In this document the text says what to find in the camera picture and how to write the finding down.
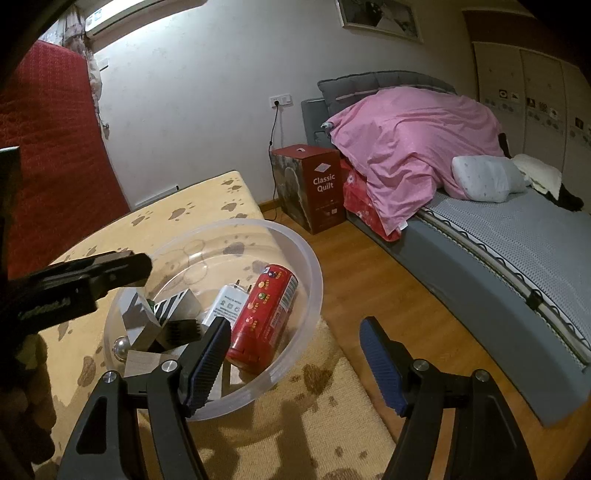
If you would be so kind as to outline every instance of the yellow tablecloth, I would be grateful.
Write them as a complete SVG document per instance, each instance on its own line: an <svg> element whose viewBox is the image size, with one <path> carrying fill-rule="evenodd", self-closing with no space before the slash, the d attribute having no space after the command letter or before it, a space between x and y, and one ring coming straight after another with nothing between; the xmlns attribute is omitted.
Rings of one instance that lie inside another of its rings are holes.
<svg viewBox="0 0 591 480"><path fill-rule="evenodd" d="M262 215L241 175L229 172L131 213L58 261L105 251L154 252L201 225ZM103 330L115 292L96 312L43 332L48 346L59 463L76 420L105 372ZM139 415L150 478L159 478L150 426ZM219 419L192 423L212 479L377 479L394 442L323 320L292 371L260 399Z"/></svg>

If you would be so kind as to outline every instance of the pink duvet cover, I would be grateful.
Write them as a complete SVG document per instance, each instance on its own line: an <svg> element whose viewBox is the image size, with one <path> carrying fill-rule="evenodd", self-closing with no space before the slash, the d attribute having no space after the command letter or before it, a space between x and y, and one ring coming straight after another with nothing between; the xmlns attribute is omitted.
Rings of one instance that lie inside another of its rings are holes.
<svg viewBox="0 0 591 480"><path fill-rule="evenodd" d="M457 155L503 153L501 125L466 96L413 87L370 95L329 119L332 142L367 178L367 192L390 235L435 191L466 196L452 175Z"/></svg>

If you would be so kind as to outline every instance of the wooden block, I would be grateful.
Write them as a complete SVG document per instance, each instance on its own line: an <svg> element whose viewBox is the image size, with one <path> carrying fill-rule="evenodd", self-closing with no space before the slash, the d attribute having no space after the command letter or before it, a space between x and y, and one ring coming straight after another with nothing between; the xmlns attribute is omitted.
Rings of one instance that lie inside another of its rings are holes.
<svg viewBox="0 0 591 480"><path fill-rule="evenodd" d="M201 304L190 288L154 305L154 314L160 325L169 320L196 319L201 313Z"/></svg>
<svg viewBox="0 0 591 480"><path fill-rule="evenodd" d="M130 350L127 353L125 374L123 376L133 377L135 375L149 374L154 368L166 360L178 360L178 357L167 353L150 353Z"/></svg>
<svg viewBox="0 0 591 480"><path fill-rule="evenodd" d="M137 288L124 289L119 309L133 350L146 351L162 331L150 304Z"/></svg>

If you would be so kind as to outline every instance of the gray headboard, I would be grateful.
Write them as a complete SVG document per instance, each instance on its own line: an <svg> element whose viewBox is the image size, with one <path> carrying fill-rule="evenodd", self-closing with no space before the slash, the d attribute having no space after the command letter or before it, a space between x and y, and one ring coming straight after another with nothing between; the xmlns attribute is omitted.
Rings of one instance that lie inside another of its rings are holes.
<svg viewBox="0 0 591 480"><path fill-rule="evenodd" d="M321 80L318 82L318 88L322 92L322 98L312 98L301 103L308 145L332 147L330 138L321 127L324 122L380 89L400 85L456 93L454 87L442 80L406 70L357 73L337 79Z"/></svg>

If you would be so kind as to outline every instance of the white cloth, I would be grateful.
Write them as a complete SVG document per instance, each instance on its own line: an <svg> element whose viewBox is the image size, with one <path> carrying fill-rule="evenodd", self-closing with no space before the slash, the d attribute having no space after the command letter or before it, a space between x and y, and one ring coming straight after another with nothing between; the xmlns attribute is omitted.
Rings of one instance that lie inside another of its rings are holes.
<svg viewBox="0 0 591 480"><path fill-rule="evenodd" d="M537 158L520 153L513 157L513 162L531 182L531 186L542 194L550 192L555 200L558 200L560 185L562 184L562 173Z"/></svg>
<svg viewBox="0 0 591 480"><path fill-rule="evenodd" d="M504 202L510 193L525 191L525 180L513 162L492 155L453 157L453 177L470 200Z"/></svg>

